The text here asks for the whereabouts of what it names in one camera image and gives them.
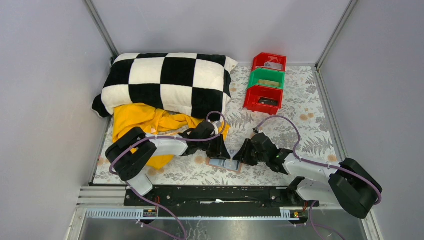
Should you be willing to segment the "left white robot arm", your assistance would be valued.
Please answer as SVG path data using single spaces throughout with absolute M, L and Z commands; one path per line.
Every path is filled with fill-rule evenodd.
M 139 195 L 144 196 L 153 189 L 153 184 L 142 173 L 152 157 L 189 156 L 204 151 L 208 158 L 229 160 L 231 158 L 222 134 L 209 121 L 201 122 L 176 136 L 153 135 L 134 127 L 105 152 L 110 162 L 110 171 L 119 176 Z

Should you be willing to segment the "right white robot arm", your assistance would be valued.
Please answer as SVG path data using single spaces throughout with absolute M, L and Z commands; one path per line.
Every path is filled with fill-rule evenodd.
M 264 133 L 246 139 L 233 160 L 249 166 L 265 163 L 276 173 L 294 177 L 286 189 L 292 200 L 337 205 L 358 219 L 366 218 L 383 191 L 354 159 L 341 163 L 298 159 L 293 150 L 278 148 Z

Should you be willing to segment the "pink leather card holder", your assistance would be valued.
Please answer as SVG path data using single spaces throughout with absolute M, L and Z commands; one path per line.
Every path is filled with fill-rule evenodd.
M 217 167 L 219 169 L 240 173 L 242 170 L 242 164 L 233 160 L 233 156 L 236 154 L 236 151 L 230 149 L 228 152 L 231 156 L 231 159 L 208 158 L 206 160 L 206 164 L 211 167 Z

